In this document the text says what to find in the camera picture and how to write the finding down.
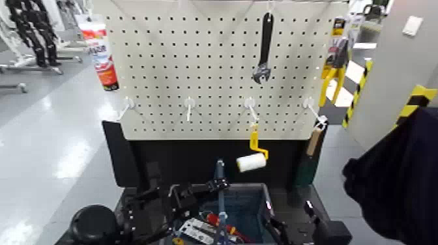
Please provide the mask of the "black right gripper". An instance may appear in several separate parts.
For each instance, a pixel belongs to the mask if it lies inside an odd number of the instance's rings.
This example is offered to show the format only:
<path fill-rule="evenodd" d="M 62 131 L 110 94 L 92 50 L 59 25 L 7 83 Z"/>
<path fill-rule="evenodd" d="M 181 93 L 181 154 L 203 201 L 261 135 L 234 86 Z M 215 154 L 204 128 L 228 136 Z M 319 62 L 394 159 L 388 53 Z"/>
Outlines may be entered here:
<path fill-rule="evenodd" d="M 272 204 L 265 202 L 265 229 L 277 244 L 288 245 L 289 242 L 296 245 L 315 244 L 312 237 L 315 225 L 321 221 L 319 211 L 310 200 L 304 202 L 304 211 L 309 216 L 311 223 L 289 223 L 281 222 L 275 218 Z"/>

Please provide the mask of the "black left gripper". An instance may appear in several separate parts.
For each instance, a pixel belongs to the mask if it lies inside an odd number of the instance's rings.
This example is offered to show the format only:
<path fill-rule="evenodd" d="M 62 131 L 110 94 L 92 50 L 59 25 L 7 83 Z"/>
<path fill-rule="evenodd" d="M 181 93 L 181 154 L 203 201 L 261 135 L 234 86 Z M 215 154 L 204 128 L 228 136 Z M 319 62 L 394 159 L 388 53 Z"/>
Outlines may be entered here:
<path fill-rule="evenodd" d="M 120 234 L 136 244 L 154 244 L 174 234 L 190 212 L 177 213 L 179 206 L 193 206 L 230 187 L 227 179 L 213 179 L 204 184 L 178 184 L 169 190 L 153 190 L 140 199 L 135 188 L 127 188 L 119 199 Z"/>

